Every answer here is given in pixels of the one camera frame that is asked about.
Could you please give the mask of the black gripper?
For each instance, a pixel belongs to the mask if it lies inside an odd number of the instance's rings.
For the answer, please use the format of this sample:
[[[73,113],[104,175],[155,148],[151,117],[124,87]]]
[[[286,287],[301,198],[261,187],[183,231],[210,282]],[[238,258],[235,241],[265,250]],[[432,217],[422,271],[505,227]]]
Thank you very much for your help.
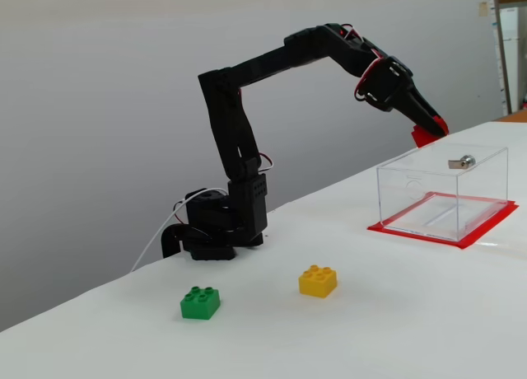
[[[356,100],[384,112],[395,108],[430,135],[445,136],[437,121],[441,116],[413,85],[412,71],[395,57],[378,58],[366,69],[356,86]]]

